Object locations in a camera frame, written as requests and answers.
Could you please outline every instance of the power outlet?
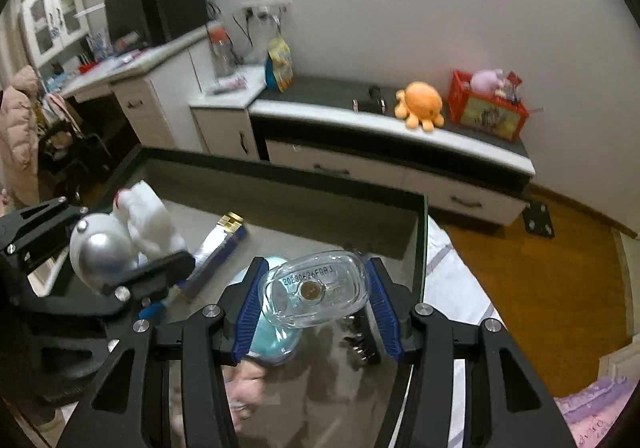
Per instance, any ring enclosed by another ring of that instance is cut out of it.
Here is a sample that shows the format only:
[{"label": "power outlet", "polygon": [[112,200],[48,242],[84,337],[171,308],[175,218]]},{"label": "power outlet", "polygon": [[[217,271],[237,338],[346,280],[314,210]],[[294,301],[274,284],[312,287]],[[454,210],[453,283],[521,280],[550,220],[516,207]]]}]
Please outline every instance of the power outlet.
[{"label": "power outlet", "polygon": [[291,0],[261,0],[242,3],[242,12],[247,15],[261,14],[279,15],[287,13],[293,6]]}]

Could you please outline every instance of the cabinet drawer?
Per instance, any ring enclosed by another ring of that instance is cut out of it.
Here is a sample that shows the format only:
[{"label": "cabinet drawer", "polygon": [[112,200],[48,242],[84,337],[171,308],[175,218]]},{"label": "cabinet drawer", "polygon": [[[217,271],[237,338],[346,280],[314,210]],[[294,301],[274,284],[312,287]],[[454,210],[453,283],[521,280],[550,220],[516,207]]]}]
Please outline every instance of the cabinet drawer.
[{"label": "cabinet drawer", "polygon": [[254,130],[245,110],[193,109],[210,154],[258,160]]},{"label": "cabinet drawer", "polygon": [[522,199],[418,170],[407,171],[402,187],[425,194],[434,208],[501,225],[513,223],[527,204]]},{"label": "cabinet drawer", "polygon": [[147,147],[175,149],[171,129],[151,89],[146,82],[137,80],[115,85],[113,92],[140,143]]},{"label": "cabinet drawer", "polygon": [[356,155],[266,141],[271,163],[400,188],[405,169]]}]

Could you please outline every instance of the orange octopus plush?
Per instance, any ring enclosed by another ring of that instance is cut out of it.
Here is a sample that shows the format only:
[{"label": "orange octopus plush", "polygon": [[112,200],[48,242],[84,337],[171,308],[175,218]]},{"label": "orange octopus plush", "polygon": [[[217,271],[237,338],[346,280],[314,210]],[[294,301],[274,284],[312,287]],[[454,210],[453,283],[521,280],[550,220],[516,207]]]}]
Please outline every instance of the orange octopus plush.
[{"label": "orange octopus plush", "polygon": [[444,118],[442,98],[428,83],[413,82],[406,89],[396,93],[396,117],[404,120],[409,129],[416,129],[422,123],[425,131],[433,131],[433,126],[442,127]]}]

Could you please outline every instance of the white shelf cabinet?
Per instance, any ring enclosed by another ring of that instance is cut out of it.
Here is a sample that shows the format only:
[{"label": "white shelf cabinet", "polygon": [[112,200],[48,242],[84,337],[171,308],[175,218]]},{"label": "white shelf cabinet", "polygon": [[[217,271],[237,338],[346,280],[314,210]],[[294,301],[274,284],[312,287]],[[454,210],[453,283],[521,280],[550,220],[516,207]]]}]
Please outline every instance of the white shelf cabinet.
[{"label": "white shelf cabinet", "polygon": [[89,32],[82,0],[25,0],[22,19],[31,59],[41,67]]}]

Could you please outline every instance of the pink jacket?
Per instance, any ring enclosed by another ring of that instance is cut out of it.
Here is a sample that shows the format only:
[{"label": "pink jacket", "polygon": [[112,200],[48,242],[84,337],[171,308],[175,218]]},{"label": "pink jacket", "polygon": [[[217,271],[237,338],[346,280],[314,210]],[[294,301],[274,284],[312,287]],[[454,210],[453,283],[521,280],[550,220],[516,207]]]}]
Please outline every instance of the pink jacket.
[{"label": "pink jacket", "polygon": [[38,133],[33,110],[38,77],[31,66],[20,69],[4,91],[0,107],[0,158],[7,190],[23,204],[40,202]]}]

